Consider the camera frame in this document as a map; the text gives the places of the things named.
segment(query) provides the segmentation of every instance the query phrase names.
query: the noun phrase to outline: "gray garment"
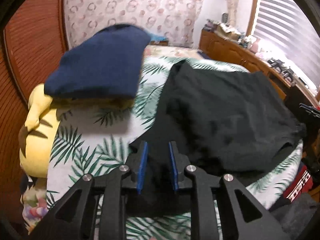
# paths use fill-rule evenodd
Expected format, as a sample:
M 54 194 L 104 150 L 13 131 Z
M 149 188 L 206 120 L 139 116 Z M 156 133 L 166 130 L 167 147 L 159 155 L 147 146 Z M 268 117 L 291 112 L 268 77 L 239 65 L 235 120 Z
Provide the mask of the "gray garment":
M 291 240 L 295 240 L 308 225 L 319 205 L 308 193 L 302 193 L 291 205 L 280 207 L 271 214 Z

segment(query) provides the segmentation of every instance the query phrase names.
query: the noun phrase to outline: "window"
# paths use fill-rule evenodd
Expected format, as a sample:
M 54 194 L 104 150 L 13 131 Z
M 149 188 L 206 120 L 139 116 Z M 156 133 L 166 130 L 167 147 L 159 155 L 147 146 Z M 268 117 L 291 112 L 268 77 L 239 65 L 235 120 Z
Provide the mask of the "window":
M 293 0 L 258 1 L 253 35 L 279 48 L 318 88 L 320 85 L 320 38 Z

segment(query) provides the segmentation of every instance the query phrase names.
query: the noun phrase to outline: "silver bolt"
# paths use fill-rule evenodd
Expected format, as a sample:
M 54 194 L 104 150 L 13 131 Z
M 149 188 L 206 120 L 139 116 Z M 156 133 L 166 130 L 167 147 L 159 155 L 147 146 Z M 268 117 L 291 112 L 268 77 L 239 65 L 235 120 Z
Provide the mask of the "silver bolt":
M 197 167 L 194 166 L 194 165 L 188 165 L 187 166 L 187 171 L 194 172 L 196 169 L 197 169 Z
M 226 181 L 233 181 L 233 176 L 231 174 L 225 174 L 223 176 L 223 178 L 226 180 Z
M 82 179 L 83 179 L 84 181 L 90 181 L 90 180 L 92 179 L 92 175 L 91 175 L 91 174 L 84 174 L 84 175 L 82 176 Z
M 128 171 L 128 170 L 129 170 L 129 167 L 128 167 L 127 165 L 121 165 L 121 166 L 119 167 L 119 170 L 121 170 L 121 171 Z

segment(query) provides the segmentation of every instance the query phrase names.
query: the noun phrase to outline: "green leaf pattern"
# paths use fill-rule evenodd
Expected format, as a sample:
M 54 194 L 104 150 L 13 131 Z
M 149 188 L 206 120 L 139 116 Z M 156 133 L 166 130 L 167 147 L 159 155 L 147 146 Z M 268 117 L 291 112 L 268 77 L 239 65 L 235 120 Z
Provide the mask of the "green leaf pattern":
M 72 109 L 62 115 L 51 152 L 48 177 L 47 204 L 52 208 L 55 202 L 86 173 L 99 176 L 124 164 L 129 154 L 129 143 L 147 129 L 155 118 L 157 104 L 170 68 L 180 60 L 186 60 L 196 69 L 213 71 L 241 71 L 245 68 L 235 64 L 206 59 L 147 57 L 141 71 L 134 106 L 124 111 L 108 108 L 91 110 Z M 302 141 L 281 164 L 247 189 L 269 208 L 294 180 L 301 156 Z M 51 181 L 61 176 L 63 183 Z M 101 206 L 97 223 L 101 215 Z M 222 239 L 217 204 L 218 231 Z M 190 239 L 191 214 L 165 216 L 161 218 L 129 217 L 126 222 L 127 239 Z

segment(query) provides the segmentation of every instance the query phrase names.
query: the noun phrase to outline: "yellow plush toy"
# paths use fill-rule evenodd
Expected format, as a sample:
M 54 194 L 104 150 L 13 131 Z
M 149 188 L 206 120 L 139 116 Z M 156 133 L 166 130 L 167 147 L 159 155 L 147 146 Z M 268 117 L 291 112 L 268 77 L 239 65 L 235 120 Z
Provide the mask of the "yellow plush toy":
M 26 174 L 46 178 L 52 144 L 59 127 L 57 109 L 50 109 L 52 98 L 44 94 L 44 84 L 32 91 L 29 113 L 19 132 L 20 165 Z

